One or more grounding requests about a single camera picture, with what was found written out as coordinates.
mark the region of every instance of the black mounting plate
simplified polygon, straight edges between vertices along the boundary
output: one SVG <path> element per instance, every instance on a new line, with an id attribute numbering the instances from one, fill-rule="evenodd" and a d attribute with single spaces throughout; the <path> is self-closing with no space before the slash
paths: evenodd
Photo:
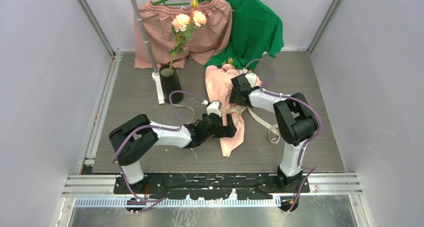
<path id="1" fill-rule="evenodd" d="M 273 193 L 295 193 L 297 186 L 282 188 L 277 183 L 276 173 L 145 173 L 144 180 L 131 187 L 136 194 L 144 195 L 148 185 L 149 197 L 171 200 L 227 199 L 233 189 L 238 200 L 272 199 Z M 309 182 L 305 181 L 302 193 L 309 193 Z M 122 177 L 116 178 L 114 194 L 130 194 Z"/>

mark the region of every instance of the metal baseplate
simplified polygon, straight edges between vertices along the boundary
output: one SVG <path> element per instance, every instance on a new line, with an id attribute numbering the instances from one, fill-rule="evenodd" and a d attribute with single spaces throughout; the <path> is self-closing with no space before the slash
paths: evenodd
<path id="1" fill-rule="evenodd" d="M 131 194 L 114 194 L 117 178 L 120 177 L 119 174 L 69 175 L 62 193 L 63 207 L 57 226 L 68 226 L 74 208 L 145 208 L 151 205 L 134 204 Z M 355 217 L 364 222 L 365 214 L 359 200 L 363 192 L 355 173 L 312 173 L 307 180 L 310 191 L 303 192 L 301 196 L 350 196 Z M 164 199 L 155 208 L 279 207 L 281 199 L 295 195 L 292 192 L 273 192 L 269 199 L 240 199 L 236 189 L 233 188 L 226 199 L 192 199 L 188 194 L 184 199 Z"/>

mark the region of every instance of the white pole base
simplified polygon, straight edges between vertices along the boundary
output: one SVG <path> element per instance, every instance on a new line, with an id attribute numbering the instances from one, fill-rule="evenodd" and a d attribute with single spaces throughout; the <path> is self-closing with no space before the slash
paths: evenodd
<path id="1" fill-rule="evenodd" d="M 157 92 L 157 100 L 159 104 L 165 104 L 164 93 L 162 92 L 161 78 L 159 77 L 159 73 L 151 73 L 151 78 L 156 82 L 156 92 Z"/>

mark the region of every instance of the green t-shirt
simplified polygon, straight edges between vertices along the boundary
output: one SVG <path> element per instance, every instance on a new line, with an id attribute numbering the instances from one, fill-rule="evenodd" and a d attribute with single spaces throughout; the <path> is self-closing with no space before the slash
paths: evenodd
<path id="1" fill-rule="evenodd" d="M 268 6 L 259 0 L 225 0 L 232 9 L 232 29 L 228 46 L 213 56 L 205 66 L 221 66 L 228 58 L 241 69 L 264 52 L 275 58 L 283 43 L 283 22 Z M 258 62 L 249 65 L 253 70 Z"/>

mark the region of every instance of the wood-grain floor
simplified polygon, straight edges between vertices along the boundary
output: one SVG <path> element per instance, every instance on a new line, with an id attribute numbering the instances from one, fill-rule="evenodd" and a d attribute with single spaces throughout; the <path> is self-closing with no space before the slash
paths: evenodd
<path id="1" fill-rule="evenodd" d="M 134 53 L 125 53 L 118 69 L 109 108 L 96 153 L 94 172 L 117 172 L 111 164 L 114 151 L 108 140 L 110 131 L 138 114 L 146 114 L 156 123 L 178 125 L 169 104 L 158 104 L 156 87 L 152 81 L 151 69 L 135 69 Z M 306 51 L 284 51 L 277 58 L 263 57 L 275 68 L 275 81 L 267 90 L 294 94 L 301 92 L 309 104 L 320 114 L 323 121 L 321 135 L 312 141 L 306 151 L 303 165 L 317 166 L 317 171 L 344 171 L 333 130 L 324 105 L 317 77 L 310 55 Z M 199 63 L 188 59 L 184 69 L 178 69 L 182 89 L 201 98 L 206 98 L 205 69 Z M 262 81 L 271 78 L 271 70 L 259 63 L 255 73 Z M 180 105 L 191 106 L 196 111 L 196 119 L 206 112 L 203 105 L 191 96 L 184 96 Z M 189 121 L 192 112 L 178 108 L 183 122 Z M 275 116 L 262 109 L 254 112 L 270 124 L 276 124 Z M 275 172 L 283 158 L 284 145 L 271 144 L 267 130 L 245 111 L 244 143 L 236 148 L 230 157 L 223 157 L 219 140 L 208 139 L 200 147 L 180 149 L 174 146 L 156 146 L 142 158 L 144 172 Z"/>

